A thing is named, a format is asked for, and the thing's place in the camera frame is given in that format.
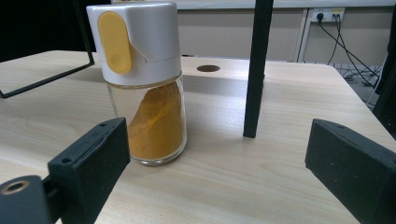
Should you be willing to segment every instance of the black plug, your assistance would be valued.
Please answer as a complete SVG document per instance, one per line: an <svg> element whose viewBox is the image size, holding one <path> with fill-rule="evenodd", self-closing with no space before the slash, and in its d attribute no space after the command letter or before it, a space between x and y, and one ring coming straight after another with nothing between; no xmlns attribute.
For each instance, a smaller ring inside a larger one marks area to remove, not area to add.
<svg viewBox="0 0 396 224"><path fill-rule="evenodd" d="M319 23L321 23L321 21L323 20L323 17L324 17L324 15L321 12L317 15L317 19L318 19Z"/></svg>

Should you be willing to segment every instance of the power outlet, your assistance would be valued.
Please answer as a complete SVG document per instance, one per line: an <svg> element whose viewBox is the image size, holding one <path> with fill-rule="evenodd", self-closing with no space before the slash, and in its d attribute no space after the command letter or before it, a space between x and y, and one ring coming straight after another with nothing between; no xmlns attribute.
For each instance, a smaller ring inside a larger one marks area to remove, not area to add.
<svg viewBox="0 0 396 224"><path fill-rule="evenodd" d="M337 18L338 21L342 21L344 17L344 11L346 9L344 7L332 7L332 8L314 8L314 13L312 14L312 22L318 22L318 14L323 13L322 22L336 22L335 17L339 15Z"/></svg>

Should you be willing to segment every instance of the orange powder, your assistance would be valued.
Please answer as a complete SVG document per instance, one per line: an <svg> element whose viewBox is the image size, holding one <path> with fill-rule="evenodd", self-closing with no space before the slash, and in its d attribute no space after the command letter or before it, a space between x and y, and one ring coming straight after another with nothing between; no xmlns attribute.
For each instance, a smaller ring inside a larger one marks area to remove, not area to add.
<svg viewBox="0 0 396 224"><path fill-rule="evenodd" d="M129 149L134 157L157 160L179 149L184 133L181 100L175 81L146 93L128 125Z"/></svg>

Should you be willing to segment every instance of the jar base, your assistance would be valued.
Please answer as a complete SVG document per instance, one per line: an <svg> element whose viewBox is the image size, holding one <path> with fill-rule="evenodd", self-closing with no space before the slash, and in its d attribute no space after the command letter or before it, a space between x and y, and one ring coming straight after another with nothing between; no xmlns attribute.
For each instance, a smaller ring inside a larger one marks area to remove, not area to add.
<svg viewBox="0 0 396 224"><path fill-rule="evenodd" d="M180 155L180 153L183 151L184 146L186 146L187 143L187 137L184 137L182 144L180 145L180 148L178 150L176 150L175 152L173 152L172 154L170 154L169 156L163 157L163 158L159 158L156 160L142 160L139 158L135 158L134 156L131 156L131 159L133 161L136 161L142 165L145 166L159 166L165 163L168 163L169 161L172 161L173 159L175 159L178 155Z"/></svg>

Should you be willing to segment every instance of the white outlet plate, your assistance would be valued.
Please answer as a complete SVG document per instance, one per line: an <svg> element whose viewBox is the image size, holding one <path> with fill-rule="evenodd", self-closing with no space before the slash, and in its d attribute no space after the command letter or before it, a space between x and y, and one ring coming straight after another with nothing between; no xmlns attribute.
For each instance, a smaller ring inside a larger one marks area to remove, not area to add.
<svg viewBox="0 0 396 224"><path fill-rule="evenodd" d="M312 22L318 22L317 15L323 13L322 22L335 22L335 16L340 15L338 21L342 21L344 17L344 7L327 7L327 8L314 8L314 13L312 14Z"/></svg>

